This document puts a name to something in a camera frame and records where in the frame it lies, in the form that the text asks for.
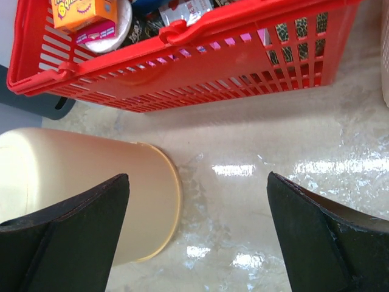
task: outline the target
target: shopping basket handle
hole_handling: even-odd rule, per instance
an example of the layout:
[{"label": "shopping basket handle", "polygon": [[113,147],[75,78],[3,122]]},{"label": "shopping basket handle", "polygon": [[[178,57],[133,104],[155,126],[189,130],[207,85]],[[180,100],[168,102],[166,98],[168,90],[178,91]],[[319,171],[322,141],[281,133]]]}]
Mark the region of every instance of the shopping basket handle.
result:
[{"label": "shopping basket handle", "polygon": [[253,24],[255,29],[261,29],[285,22],[286,16],[289,19],[296,19],[304,16],[304,13],[317,13],[321,9],[325,12],[360,1],[243,0],[206,13],[198,22],[190,27],[187,26],[184,20],[173,21],[170,26],[160,29],[159,38],[165,44],[184,46],[194,43],[196,39],[203,36],[217,35],[220,32],[226,32],[228,30],[238,31],[239,28],[248,24]]},{"label": "shopping basket handle", "polygon": [[[27,6],[30,4],[30,1],[32,0],[19,0],[16,7],[14,40],[10,64],[15,63],[14,60],[20,58],[23,42],[24,18],[26,17],[26,12],[28,11]],[[57,82],[58,80],[64,80],[72,75],[71,68],[69,69],[66,65],[62,64],[59,67],[59,71],[50,69],[31,76],[30,78],[14,82],[14,80],[17,80],[17,70],[17,66],[10,66],[7,76],[7,86],[10,89],[17,87],[16,93],[18,94],[27,93],[36,88],[41,88],[42,84],[49,85]]]}]

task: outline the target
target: pink box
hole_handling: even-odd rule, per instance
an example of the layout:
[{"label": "pink box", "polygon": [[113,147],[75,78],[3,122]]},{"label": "pink box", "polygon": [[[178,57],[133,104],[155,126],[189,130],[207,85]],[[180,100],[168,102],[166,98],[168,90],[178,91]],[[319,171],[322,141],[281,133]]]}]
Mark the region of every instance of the pink box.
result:
[{"label": "pink box", "polygon": [[116,24],[111,20],[104,20],[84,27],[76,33],[76,43],[84,44],[88,41],[104,40],[116,35]]}]

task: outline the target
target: gray wall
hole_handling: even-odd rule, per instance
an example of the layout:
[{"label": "gray wall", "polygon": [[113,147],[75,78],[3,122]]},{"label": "gray wall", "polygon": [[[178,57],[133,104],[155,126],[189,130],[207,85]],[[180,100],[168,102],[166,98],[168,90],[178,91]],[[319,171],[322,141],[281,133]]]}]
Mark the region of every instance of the gray wall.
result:
[{"label": "gray wall", "polygon": [[0,103],[0,134],[16,128],[41,126],[41,116]]}]

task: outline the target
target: orange box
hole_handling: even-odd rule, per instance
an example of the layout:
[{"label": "orange box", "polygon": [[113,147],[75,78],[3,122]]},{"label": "orange box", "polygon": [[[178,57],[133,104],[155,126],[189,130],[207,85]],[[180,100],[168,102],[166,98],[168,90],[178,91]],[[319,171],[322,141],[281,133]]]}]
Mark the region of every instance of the orange box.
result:
[{"label": "orange box", "polygon": [[51,0],[54,28],[76,32],[103,19],[117,22],[116,0]]}]

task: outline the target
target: gray object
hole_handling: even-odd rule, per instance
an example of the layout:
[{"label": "gray object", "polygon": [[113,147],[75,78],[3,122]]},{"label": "gray object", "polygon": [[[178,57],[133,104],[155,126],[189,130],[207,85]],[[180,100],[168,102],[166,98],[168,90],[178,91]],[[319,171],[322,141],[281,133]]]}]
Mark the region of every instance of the gray object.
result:
[{"label": "gray object", "polygon": [[73,108],[75,100],[53,94],[44,93],[33,97],[16,95],[7,87],[7,72],[7,68],[0,66],[0,103],[52,120],[63,118]]}]

